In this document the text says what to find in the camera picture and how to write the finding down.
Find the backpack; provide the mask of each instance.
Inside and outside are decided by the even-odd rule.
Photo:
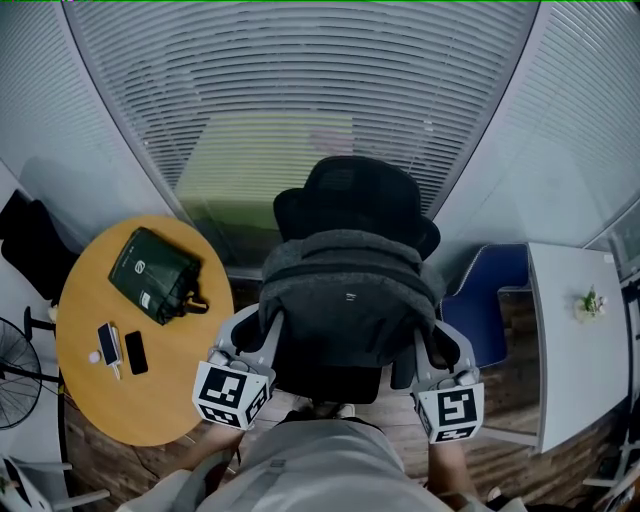
[[[278,246],[263,279],[262,331],[284,310],[279,349],[301,364],[326,366],[392,363],[413,343],[416,326],[432,332],[445,288],[415,249],[356,230]]]

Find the black bag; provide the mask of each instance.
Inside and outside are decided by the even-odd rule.
[[[204,314],[198,259],[147,228],[136,229],[109,273],[109,281],[144,313],[166,324],[186,313]]]

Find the white desk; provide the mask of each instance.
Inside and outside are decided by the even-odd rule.
[[[540,424],[535,434],[493,428],[482,433],[545,452],[627,396],[629,341],[611,254],[528,245],[540,345]],[[574,318],[574,303],[591,285],[607,297],[606,314],[581,324]]]

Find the window blinds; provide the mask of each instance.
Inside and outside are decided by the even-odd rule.
[[[270,204],[319,159],[354,154],[412,174],[427,212],[493,114],[536,5],[65,8],[116,122],[183,203]]]

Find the floor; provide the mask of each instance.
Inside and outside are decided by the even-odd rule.
[[[531,297],[512,294],[501,300],[509,357],[482,371],[485,382],[485,424],[535,431],[538,419],[539,366],[536,322]],[[358,406],[362,419],[382,428],[400,454],[407,475],[420,484],[427,480],[428,444],[407,392],[389,388],[385,372],[378,399]],[[277,392],[260,413],[256,428],[241,445],[245,453],[255,439],[276,425],[290,410],[294,397]],[[531,455],[526,447],[476,437],[465,442],[469,468],[481,496],[495,485],[504,493],[522,496],[527,503],[575,504],[589,491],[581,485],[592,475],[611,447],[615,412],[585,432],[543,455]],[[178,457],[192,442],[186,436],[165,446],[133,448],[108,438],[71,405],[65,411],[66,440],[71,473],[70,492],[106,488],[109,500],[83,510],[106,511],[134,498],[157,481],[163,466]],[[206,429],[200,425],[189,434],[197,439]]]

